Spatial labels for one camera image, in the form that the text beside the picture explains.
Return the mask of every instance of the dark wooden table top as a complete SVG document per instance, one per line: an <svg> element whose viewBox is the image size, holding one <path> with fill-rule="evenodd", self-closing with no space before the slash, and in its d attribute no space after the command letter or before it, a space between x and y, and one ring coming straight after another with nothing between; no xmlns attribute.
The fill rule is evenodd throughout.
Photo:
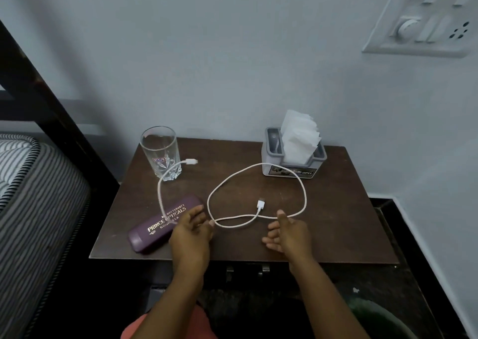
<svg viewBox="0 0 478 339"><path fill-rule="evenodd" d="M199 164L182 166L181 175L162 186L167 207L189 193L205 203L209 193L226 177L261 161L262 143L178 138L182 159ZM307 222L319 262L395 264L398 259L355 171L347 150L326 146L327 161L313 179L303 179L307 208L299 219ZM156 196L158 178L138 146L116 195L91 258L170 260L166 243L143 255L135 253L127 240L132 227L159 213ZM265 198L263 215L278 209L295 213L302 208L303 194L297 179L266 177L254 167L230 179L211 198L215 218L255 213L257 200ZM235 225L247 219L222 221ZM257 218L236 229L215 228L211 259L225 261L285 261L261 242L271 220Z"/></svg>

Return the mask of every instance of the grey tissue holder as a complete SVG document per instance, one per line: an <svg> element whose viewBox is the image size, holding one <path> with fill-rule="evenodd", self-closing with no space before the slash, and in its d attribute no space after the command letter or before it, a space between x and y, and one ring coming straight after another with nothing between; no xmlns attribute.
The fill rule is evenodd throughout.
<svg viewBox="0 0 478 339"><path fill-rule="evenodd" d="M266 128L266 139L265 142L262 143L261 151L262 162L287 167L302 179L313 178L322 163L327 159L327 154L324 149L324 146L320 142L307 164L288 164L287 162L284 162L283 147L284 145L282 143L281 129L275 127ZM274 166L263 165L262 173L265 176L270 177L295 178L292 173Z"/></svg>

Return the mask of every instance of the tissue paper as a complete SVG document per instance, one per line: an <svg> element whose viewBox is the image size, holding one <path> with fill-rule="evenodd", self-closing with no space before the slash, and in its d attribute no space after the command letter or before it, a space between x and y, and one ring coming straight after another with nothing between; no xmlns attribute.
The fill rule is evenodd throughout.
<svg viewBox="0 0 478 339"><path fill-rule="evenodd" d="M305 165L317 149L320 133L308 114L288 110L281 126L284 163Z"/></svg>

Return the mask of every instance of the mattress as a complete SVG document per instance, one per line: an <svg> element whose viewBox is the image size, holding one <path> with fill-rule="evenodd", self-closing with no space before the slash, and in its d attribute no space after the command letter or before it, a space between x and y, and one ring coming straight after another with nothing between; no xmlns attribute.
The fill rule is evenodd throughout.
<svg viewBox="0 0 478 339"><path fill-rule="evenodd" d="M0 134L0 338L23 334L88 197L57 149Z"/></svg>

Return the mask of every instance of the cable plug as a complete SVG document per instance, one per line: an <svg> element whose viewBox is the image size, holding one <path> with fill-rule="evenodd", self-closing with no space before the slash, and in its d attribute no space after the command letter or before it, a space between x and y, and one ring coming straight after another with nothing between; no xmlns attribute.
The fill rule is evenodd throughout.
<svg viewBox="0 0 478 339"><path fill-rule="evenodd" d="M259 200L257 201L257 208L264 209L264 204L266 204L266 201L264 200L264 198L259 198Z"/></svg>

